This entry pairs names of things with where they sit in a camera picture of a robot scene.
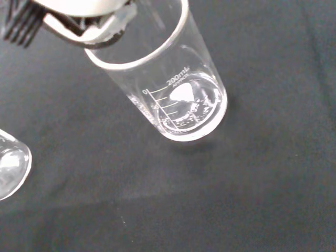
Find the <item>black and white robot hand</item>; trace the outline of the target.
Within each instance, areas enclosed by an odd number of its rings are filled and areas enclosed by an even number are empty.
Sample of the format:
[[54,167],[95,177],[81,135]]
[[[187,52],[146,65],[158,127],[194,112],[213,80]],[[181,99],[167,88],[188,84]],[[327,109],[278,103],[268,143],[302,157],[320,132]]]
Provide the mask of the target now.
[[8,1],[1,37],[27,48],[41,27],[85,49],[116,43],[137,15],[134,1]]

